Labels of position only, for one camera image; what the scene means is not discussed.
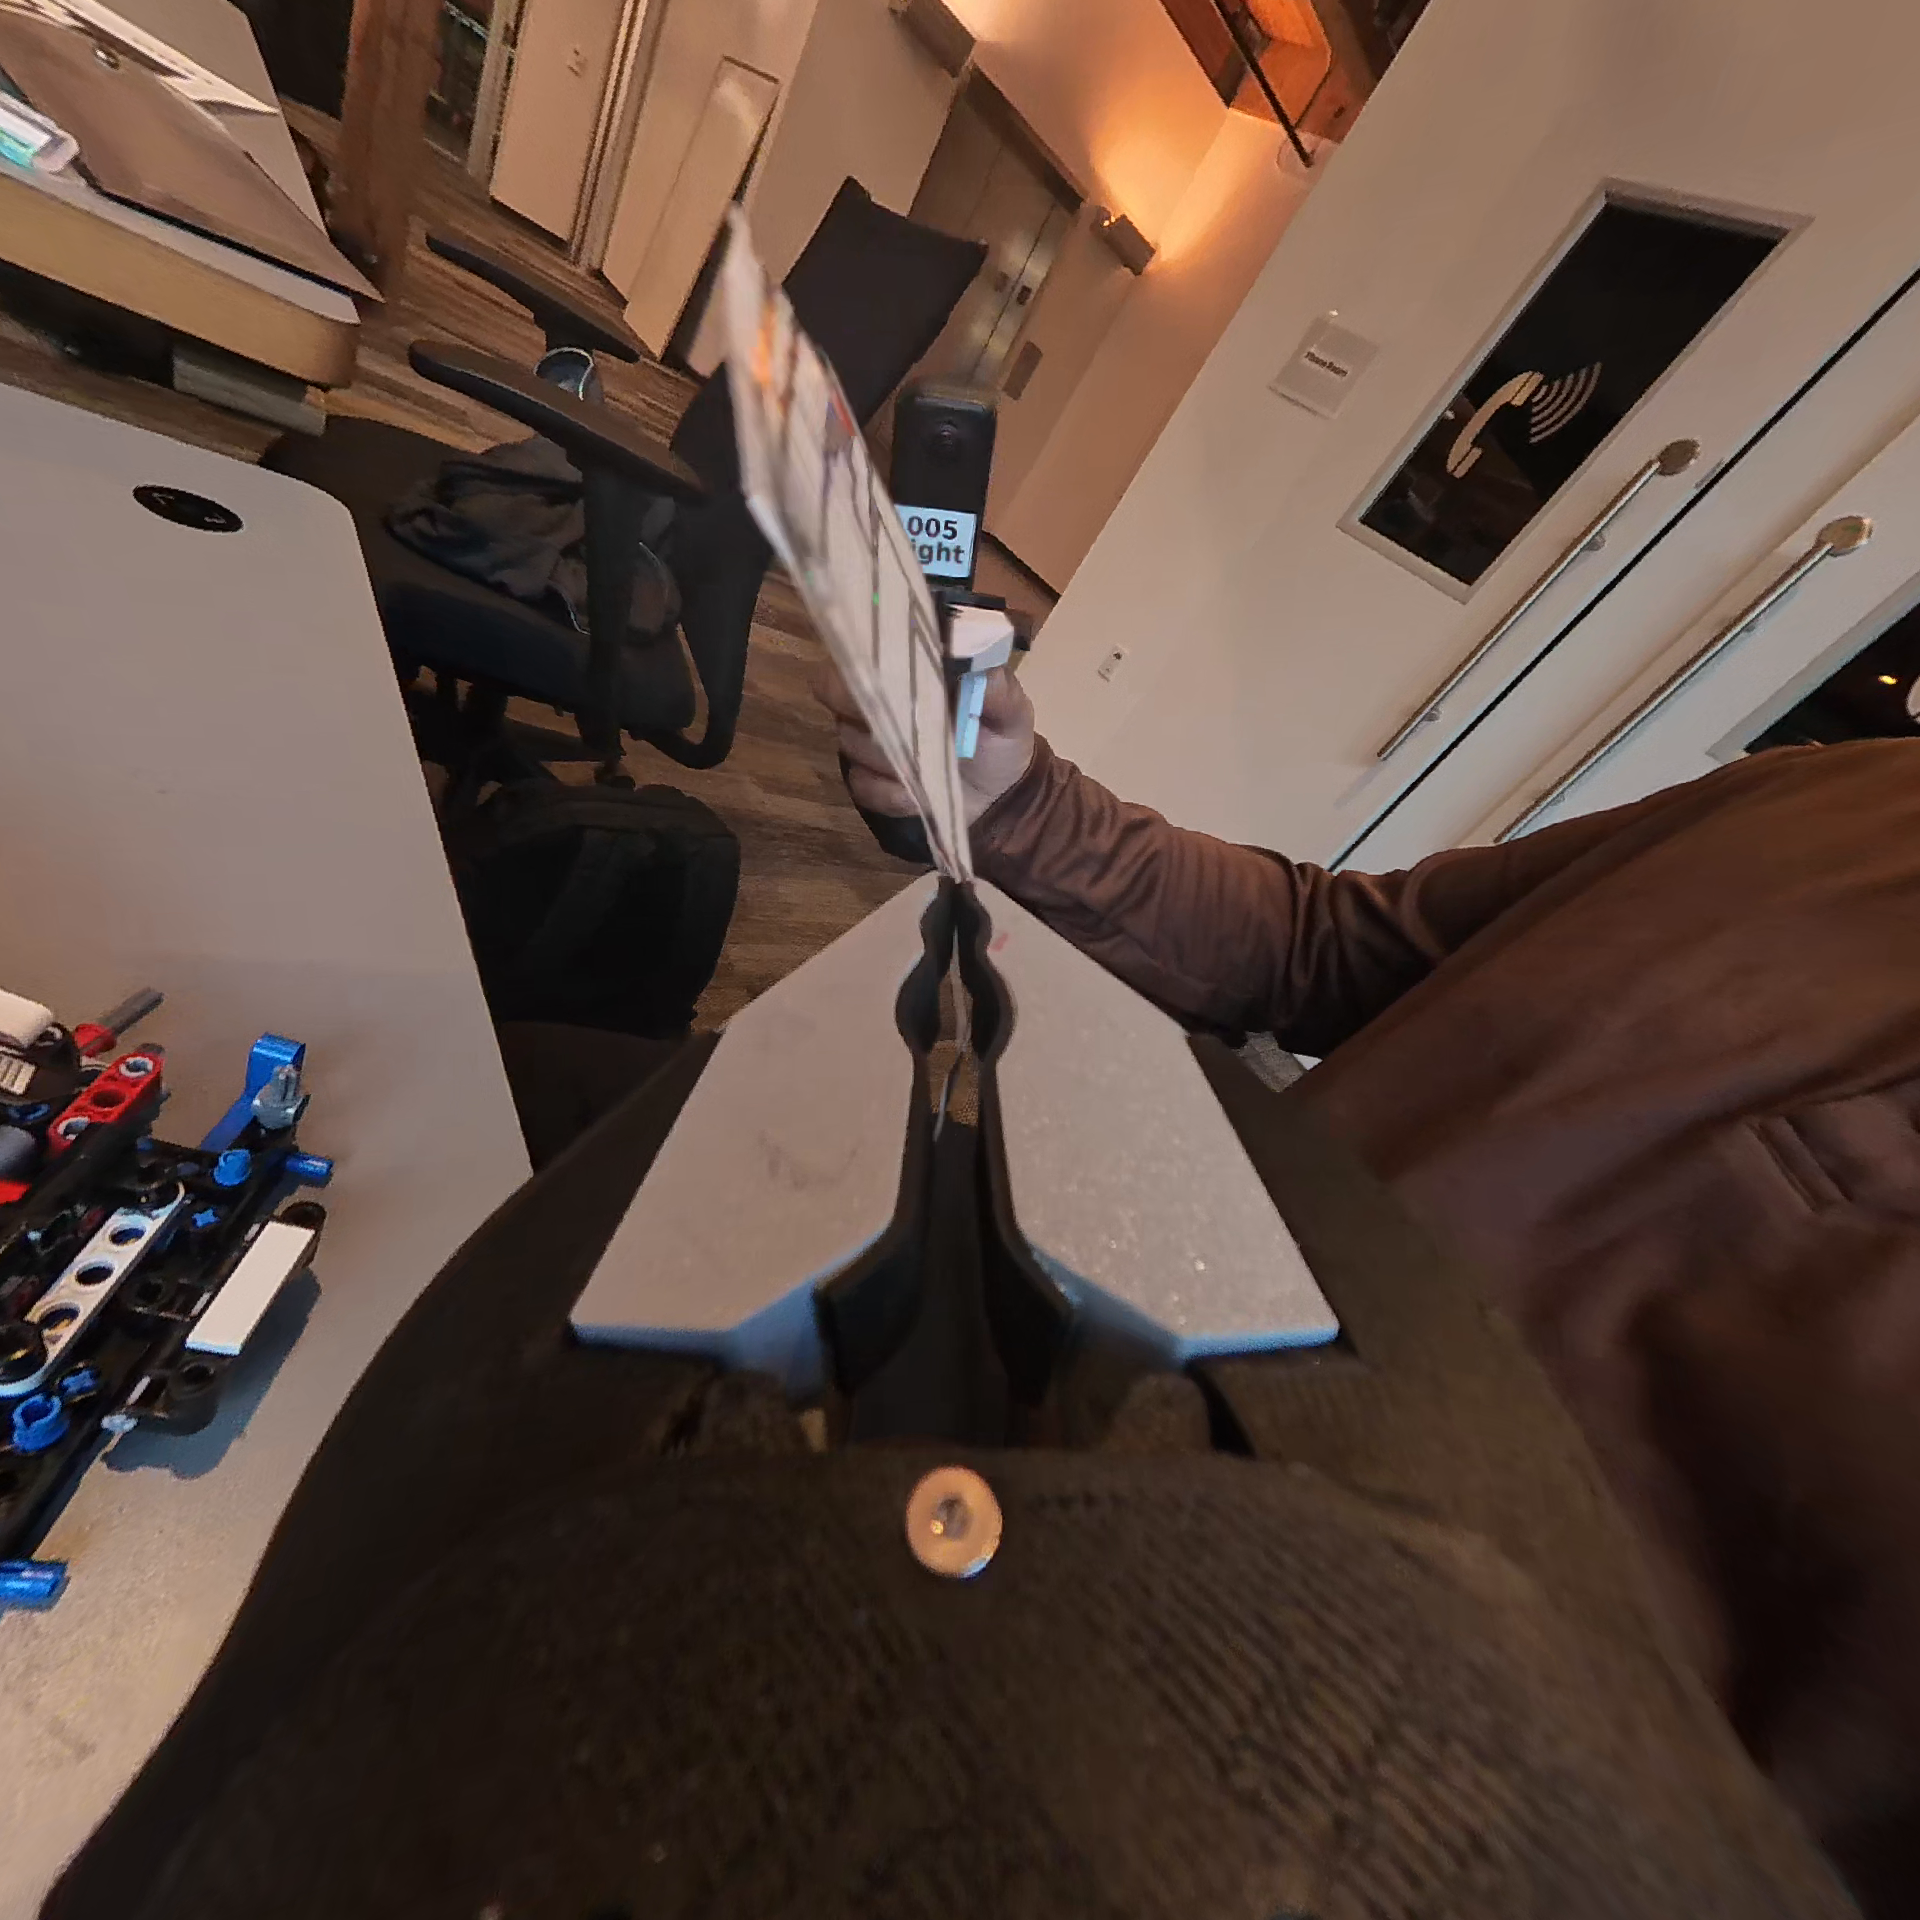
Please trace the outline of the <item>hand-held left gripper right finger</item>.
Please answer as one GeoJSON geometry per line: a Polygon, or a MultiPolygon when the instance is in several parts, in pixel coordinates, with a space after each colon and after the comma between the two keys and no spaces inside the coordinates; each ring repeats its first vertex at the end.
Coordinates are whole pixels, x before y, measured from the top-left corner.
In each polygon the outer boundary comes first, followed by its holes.
{"type": "Polygon", "coordinates": [[[1173,1365],[1327,1346],[1334,1310],[1187,1032],[1004,891],[976,901],[1010,996],[1010,1207],[1066,1305],[1173,1365]]]}

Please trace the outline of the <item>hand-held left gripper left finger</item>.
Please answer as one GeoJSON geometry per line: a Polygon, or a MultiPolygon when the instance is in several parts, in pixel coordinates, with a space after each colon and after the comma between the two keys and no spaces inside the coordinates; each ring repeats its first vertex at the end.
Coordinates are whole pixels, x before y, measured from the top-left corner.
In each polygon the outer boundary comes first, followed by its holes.
{"type": "Polygon", "coordinates": [[[587,1346],[852,1387],[931,1160],[949,896],[922,874],[735,1017],[572,1310],[587,1346]]]}

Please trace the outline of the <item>holographic sticker sheet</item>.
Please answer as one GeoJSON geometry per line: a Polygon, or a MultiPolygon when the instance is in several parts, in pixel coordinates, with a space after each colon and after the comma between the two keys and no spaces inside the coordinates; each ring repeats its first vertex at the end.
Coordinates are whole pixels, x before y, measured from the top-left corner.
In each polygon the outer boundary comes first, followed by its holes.
{"type": "Polygon", "coordinates": [[[737,485],[922,826],[971,881],[944,617],[843,381],[758,258],[742,210],[714,275],[737,485]]]}

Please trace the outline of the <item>person's right forearm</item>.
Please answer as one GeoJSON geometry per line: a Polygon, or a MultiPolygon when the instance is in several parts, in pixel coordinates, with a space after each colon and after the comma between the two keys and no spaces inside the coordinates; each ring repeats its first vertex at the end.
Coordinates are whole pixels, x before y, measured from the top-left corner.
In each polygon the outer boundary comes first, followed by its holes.
{"type": "Polygon", "coordinates": [[[971,826],[976,874],[1167,1017],[1324,1056],[1495,923],[1495,850],[1352,874],[1178,830],[1037,743],[971,826]]]}

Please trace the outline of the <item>person's right hand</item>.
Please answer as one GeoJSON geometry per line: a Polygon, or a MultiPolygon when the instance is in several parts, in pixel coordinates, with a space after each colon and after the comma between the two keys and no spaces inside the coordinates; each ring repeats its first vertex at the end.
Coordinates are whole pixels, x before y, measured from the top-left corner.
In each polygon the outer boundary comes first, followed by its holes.
{"type": "MultiPolygon", "coordinates": [[[[852,688],[833,662],[819,665],[815,696],[836,730],[846,795],[884,857],[931,864],[922,826],[908,786],[858,713],[852,688]]],[[[987,677],[971,756],[956,765],[967,826],[979,820],[1024,776],[1037,749],[1034,713],[1010,665],[987,677]]]]}

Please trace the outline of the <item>black backpack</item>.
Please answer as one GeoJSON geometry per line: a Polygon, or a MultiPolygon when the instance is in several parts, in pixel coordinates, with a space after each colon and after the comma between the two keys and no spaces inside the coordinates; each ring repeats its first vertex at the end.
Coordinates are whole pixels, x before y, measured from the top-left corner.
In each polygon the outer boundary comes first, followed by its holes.
{"type": "Polygon", "coordinates": [[[495,785],[445,851],[485,1012],[647,1043],[687,1035],[737,906],[737,833],[667,786],[495,785]]]}

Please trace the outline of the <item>white leaning panel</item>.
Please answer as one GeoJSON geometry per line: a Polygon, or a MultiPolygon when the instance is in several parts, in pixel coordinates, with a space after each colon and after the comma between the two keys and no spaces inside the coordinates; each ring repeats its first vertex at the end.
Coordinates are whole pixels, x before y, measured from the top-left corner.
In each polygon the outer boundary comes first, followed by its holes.
{"type": "Polygon", "coordinates": [[[752,175],[778,94],[772,76],[717,59],[626,286],[626,328],[651,360],[667,360],[728,206],[752,175]]]}

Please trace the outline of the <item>dark jacket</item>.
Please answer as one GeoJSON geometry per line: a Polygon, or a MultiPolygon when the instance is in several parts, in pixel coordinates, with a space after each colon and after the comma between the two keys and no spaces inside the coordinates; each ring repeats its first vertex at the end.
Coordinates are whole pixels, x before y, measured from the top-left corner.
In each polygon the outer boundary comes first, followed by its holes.
{"type": "Polygon", "coordinates": [[[450,453],[384,506],[388,534],[587,632],[585,478],[546,438],[450,453]]]}

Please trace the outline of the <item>toy brick race car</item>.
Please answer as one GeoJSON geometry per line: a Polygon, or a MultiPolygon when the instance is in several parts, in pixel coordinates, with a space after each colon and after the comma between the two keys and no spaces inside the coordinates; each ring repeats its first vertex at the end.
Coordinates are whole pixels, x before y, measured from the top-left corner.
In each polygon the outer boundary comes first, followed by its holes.
{"type": "Polygon", "coordinates": [[[215,1422],[327,1228],[302,1043],[264,1032],[227,1110],[175,1144],[166,1047],[140,1037],[158,1007],[60,1022],[2,992],[2,1614],[65,1595],[43,1539],[114,1443],[215,1422]]]}

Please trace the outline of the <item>small white wall sign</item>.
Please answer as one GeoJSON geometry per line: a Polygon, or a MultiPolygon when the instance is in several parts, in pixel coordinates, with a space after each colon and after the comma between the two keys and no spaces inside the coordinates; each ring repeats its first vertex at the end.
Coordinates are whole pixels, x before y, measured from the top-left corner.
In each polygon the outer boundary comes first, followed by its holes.
{"type": "Polygon", "coordinates": [[[1305,328],[1294,355],[1266,381],[1266,391],[1313,419],[1332,421],[1373,360],[1376,343],[1327,310],[1305,328]]]}

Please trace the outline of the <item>black phone wall sign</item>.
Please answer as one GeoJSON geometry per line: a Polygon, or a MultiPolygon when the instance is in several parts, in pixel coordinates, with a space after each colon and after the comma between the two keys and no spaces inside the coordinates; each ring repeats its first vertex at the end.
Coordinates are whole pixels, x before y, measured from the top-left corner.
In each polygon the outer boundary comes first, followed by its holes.
{"type": "Polygon", "coordinates": [[[1603,194],[1348,530],[1469,593],[1789,236],[1603,194]]]}

